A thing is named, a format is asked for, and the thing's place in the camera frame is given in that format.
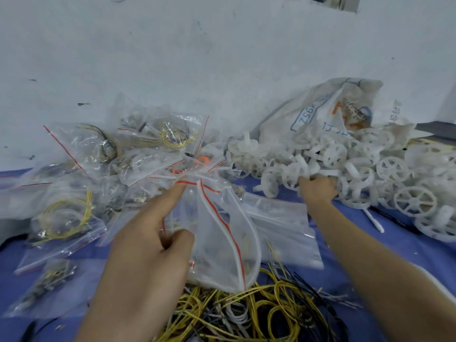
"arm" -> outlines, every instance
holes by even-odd
[[[75,342],[149,342],[182,295],[193,235],[159,234],[179,201],[177,184],[152,198],[116,235],[90,310]]]
[[[334,182],[299,179],[300,191],[325,241],[392,341],[452,341],[456,305],[426,276],[351,223],[331,203]]]

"person's left hand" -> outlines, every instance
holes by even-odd
[[[185,185],[152,198],[114,238],[91,308],[76,342],[150,341],[185,286],[194,236],[159,231]]]

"white pen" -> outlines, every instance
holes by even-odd
[[[384,233],[385,230],[383,229],[382,225],[380,224],[379,221],[377,221],[375,218],[373,218],[373,216],[371,215],[370,212],[368,212],[367,209],[363,209],[364,213],[366,214],[366,216],[368,217],[368,219],[371,220],[372,224],[375,226],[375,228],[377,228],[377,230],[381,233]]]

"blue tablecloth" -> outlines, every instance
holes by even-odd
[[[259,181],[248,177],[240,179],[237,183],[245,185],[246,189],[251,192],[251,188],[259,184]],[[283,188],[277,198],[288,201],[301,201],[295,192]],[[428,270],[451,293],[456,295],[456,272],[452,271],[452,269],[456,269],[456,245],[444,244],[425,235],[414,235],[373,212],[373,215],[385,228],[385,233],[381,234],[374,228],[362,211],[346,207],[338,201],[334,201],[334,205],[353,223],[390,247],[397,254],[406,258],[409,262]],[[311,227],[316,228],[313,222],[311,222]],[[353,293],[348,276],[342,270],[332,251],[326,246],[319,231],[316,231],[317,241],[325,265],[324,270],[306,268],[290,268],[290,270],[296,271],[309,284],[316,288],[322,287],[326,292]],[[21,276],[13,275],[13,271],[19,264],[24,250],[23,241],[14,241],[0,253],[0,312],[4,312],[14,300],[23,294],[39,275],[39,271]],[[95,247],[94,243],[92,243],[77,251],[71,258],[105,259],[108,253],[109,247]],[[343,305],[334,305],[334,307],[339,317],[346,323],[351,341],[385,341],[378,323],[368,310],[353,310]],[[46,327],[34,342],[72,341],[81,321],[82,318],[59,318]],[[30,319],[23,318],[0,319],[0,342],[19,341],[30,322]],[[48,320],[39,321],[38,327],[46,322]],[[64,325],[64,327],[56,330],[59,325]]]

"black pen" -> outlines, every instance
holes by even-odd
[[[390,221],[392,221],[395,224],[397,224],[398,226],[408,230],[409,232],[412,232],[413,234],[416,234],[416,235],[421,235],[421,232],[418,230],[417,227],[409,226],[408,224],[405,224],[404,222],[401,222],[400,220],[398,220],[396,217],[393,217],[389,213],[386,213],[376,207],[369,207],[369,209],[371,209],[374,212],[377,212],[379,215],[382,215],[385,218],[388,218]]]

